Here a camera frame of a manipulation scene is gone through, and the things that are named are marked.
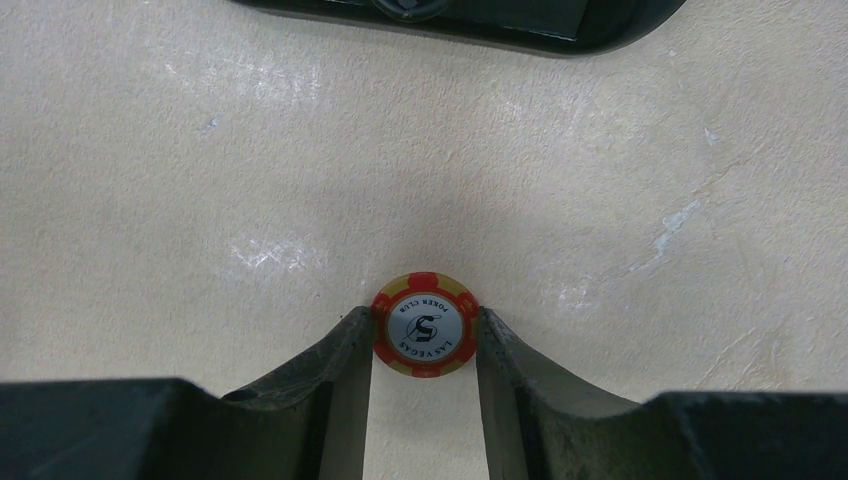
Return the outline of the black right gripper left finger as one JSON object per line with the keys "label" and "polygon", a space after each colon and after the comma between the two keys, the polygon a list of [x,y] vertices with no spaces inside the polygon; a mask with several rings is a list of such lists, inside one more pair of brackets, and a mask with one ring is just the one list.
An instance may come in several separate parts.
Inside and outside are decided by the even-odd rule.
{"label": "black right gripper left finger", "polygon": [[5,479],[359,479],[374,326],[320,341],[215,397],[181,378],[5,383]]}

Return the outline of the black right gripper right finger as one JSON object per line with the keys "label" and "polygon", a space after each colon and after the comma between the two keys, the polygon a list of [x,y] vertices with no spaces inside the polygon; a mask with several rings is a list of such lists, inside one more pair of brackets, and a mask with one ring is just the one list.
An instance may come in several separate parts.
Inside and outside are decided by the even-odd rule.
{"label": "black right gripper right finger", "polygon": [[843,479],[843,392],[597,387],[480,314],[476,365],[493,479]]}

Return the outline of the red poker chip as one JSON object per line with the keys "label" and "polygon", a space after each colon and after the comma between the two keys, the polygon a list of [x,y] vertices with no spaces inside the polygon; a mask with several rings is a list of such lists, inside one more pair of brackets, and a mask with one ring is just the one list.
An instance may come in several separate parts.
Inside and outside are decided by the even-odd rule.
{"label": "red poker chip", "polygon": [[370,313],[376,323],[375,354],[401,374],[444,376],[476,352],[480,305],[468,288],[447,275],[402,275],[380,289]]}

